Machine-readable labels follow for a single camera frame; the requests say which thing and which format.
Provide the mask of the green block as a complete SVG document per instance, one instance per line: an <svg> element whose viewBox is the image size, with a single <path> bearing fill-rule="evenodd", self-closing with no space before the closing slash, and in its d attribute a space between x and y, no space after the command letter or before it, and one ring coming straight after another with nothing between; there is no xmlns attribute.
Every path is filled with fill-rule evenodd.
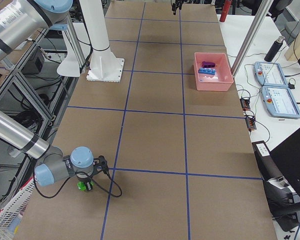
<svg viewBox="0 0 300 240"><path fill-rule="evenodd" d="M87 190L86 184L85 184L84 182L82 182L82 181L79 181L79 182L77 183L77 187L78 187L78 189L79 189L80 191L86 191L86 190Z"/></svg>

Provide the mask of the purple block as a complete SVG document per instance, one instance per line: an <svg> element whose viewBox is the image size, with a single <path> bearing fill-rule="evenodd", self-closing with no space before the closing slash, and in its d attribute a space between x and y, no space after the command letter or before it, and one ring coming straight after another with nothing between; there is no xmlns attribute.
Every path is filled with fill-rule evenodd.
<svg viewBox="0 0 300 240"><path fill-rule="evenodd" d="M202 61L201 65L203 68L209 68L209 69L216 67L216 64L214 62L210 62L210 61Z"/></svg>

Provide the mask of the long blue block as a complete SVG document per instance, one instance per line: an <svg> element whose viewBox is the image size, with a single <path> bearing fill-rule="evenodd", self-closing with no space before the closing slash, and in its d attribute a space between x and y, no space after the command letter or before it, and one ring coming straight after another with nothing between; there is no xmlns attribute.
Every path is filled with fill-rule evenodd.
<svg viewBox="0 0 300 240"><path fill-rule="evenodd" d="M214 68L200 67L198 69L198 73L203 75L214 76L216 74L216 70Z"/></svg>

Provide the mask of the pink plastic box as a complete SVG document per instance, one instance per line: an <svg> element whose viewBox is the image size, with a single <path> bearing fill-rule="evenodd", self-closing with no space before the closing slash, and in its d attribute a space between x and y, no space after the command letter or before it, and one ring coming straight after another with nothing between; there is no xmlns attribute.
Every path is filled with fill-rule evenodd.
<svg viewBox="0 0 300 240"><path fill-rule="evenodd" d="M216 73L214 76L199 74L202 61L214 62ZM226 92L234 83L234 79L225 53L195 52L193 62L196 89L198 91Z"/></svg>

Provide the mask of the red bottle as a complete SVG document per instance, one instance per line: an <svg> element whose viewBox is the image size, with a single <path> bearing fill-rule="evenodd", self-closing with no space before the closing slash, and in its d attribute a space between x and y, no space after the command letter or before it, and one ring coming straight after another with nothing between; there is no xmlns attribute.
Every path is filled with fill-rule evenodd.
<svg viewBox="0 0 300 240"><path fill-rule="evenodd" d="M232 0L225 0L224 1L222 12L221 12L220 19L219 19L220 22L223 23L223 22L226 21L226 18L227 18L227 15L229 13L231 5L232 5Z"/></svg>

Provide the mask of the white plastic basket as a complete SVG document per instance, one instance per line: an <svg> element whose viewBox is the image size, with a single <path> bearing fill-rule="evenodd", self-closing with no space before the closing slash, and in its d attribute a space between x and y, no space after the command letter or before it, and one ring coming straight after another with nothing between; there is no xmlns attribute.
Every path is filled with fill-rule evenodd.
<svg viewBox="0 0 300 240"><path fill-rule="evenodd" d="M0 240L14 239L34 189L34 180L31 177L0 210Z"/></svg>

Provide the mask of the black water bottle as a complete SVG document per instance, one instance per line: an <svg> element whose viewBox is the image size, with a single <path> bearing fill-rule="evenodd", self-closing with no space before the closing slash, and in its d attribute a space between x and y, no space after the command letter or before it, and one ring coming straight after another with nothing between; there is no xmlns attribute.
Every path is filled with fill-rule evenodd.
<svg viewBox="0 0 300 240"><path fill-rule="evenodd" d="M282 47L284 40L285 37L281 35L273 42L272 46L270 47L270 49L264 57L265 62L271 62L275 58L276 54Z"/></svg>

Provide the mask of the upper teach pendant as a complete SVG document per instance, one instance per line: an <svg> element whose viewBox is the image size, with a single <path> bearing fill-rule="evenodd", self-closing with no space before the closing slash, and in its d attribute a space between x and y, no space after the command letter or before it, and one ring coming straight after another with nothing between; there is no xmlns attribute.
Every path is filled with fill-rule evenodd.
<svg viewBox="0 0 300 240"><path fill-rule="evenodd" d="M255 79L261 86L288 86L288 82L279 63L256 61L253 69Z"/></svg>

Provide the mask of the teach pendant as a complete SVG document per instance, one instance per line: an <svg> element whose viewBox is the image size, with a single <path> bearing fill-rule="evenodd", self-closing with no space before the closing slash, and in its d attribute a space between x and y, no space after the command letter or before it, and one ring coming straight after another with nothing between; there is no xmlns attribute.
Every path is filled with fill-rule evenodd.
<svg viewBox="0 0 300 240"><path fill-rule="evenodd" d="M272 117L300 119L300 109L288 87L265 85L261 88L261 94L264 105Z"/></svg>
<svg viewBox="0 0 300 240"><path fill-rule="evenodd" d="M255 79L261 86L288 86L288 82L279 63L256 61L253 69Z"/></svg>

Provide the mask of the lower teach pendant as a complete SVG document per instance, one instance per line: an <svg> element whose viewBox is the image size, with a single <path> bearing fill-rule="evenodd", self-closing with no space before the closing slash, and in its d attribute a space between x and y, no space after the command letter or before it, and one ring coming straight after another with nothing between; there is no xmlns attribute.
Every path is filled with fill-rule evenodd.
<svg viewBox="0 0 300 240"><path fill-rule="evenodd" d="M300 119L300 109L288 87L265 85L261 88L261 94L264 105L272 117Z"/></svg>

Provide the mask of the black laptop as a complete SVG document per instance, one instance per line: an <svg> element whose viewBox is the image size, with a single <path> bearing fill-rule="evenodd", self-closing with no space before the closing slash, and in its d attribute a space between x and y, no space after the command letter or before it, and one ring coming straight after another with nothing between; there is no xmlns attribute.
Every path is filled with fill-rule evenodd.
<svg viewBox="0 0 300 240"><path fill-rule="evenodd" d="M270 156L300 196L300 128L275 147Z"/></svg>

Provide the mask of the aluminium frame post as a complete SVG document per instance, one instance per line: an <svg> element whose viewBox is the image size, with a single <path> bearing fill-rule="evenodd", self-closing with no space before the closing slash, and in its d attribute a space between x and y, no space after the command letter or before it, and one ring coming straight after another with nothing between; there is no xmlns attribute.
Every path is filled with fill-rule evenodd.
<svg viewBox="0 0 300 240"><path fill-rule="evenodd" d="M235 61L231 68L231 74L233 77L235 77L244 61L244 58L246 57L246 54L248 53L250 46L252 45L252 42L257 35L264 18L266 17L267 13L269 12L269 9L272 5L274 0L262 0L260 3L260 6L256 12L256 15L254 16L254 19L250 25L250 28L247 32L247 35L245 36L245 39L240 47L240 50L237 54L237 57L235 58Z"/></svg>

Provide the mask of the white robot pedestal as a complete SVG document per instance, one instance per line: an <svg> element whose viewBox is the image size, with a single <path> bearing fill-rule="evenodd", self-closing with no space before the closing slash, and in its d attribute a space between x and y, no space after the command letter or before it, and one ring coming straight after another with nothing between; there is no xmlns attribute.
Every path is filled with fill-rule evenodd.
<svg viewBox="0 0 300 240"><path fill-rule="evenodd" d="M87 80L119 82L125 60L111 51L102 2L81 0L79 3L93 50Z"/></svg>

